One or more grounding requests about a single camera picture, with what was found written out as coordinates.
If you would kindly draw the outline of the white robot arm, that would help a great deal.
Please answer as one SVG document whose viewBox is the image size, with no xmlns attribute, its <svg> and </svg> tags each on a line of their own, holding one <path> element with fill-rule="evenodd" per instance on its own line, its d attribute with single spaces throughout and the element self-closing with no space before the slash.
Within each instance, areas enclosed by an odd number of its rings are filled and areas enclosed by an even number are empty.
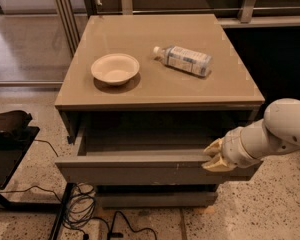
<svg viewBox="0 0 300 240">
<path fill-rule="evenodd" d="M 210 172 L 248 168 L 271 155 L 300 150 L 300 100 L 284 98 L 267 106 L 262 119 L 237 127 L 204 149 L 211 157 L 202 167 Z"/>
</svg>

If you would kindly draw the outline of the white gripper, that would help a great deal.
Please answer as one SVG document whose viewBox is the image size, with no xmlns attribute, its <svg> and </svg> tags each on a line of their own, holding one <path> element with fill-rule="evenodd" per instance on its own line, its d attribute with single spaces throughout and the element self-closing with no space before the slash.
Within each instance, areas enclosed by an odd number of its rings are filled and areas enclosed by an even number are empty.
<svg viewBox="0 0 300 240">
<path fill-rule="evenodd" d="M 223 139 L 218 138 L 206 147 L 203 153 L 214 157 L 202 167 L 210 172 L 229 172 L 235 168 L 248 168 L 258 164 L 259 160 L 250 156 L 242 144 L 242 130 L 242 127 L 230 130 Z"/>
</svg>

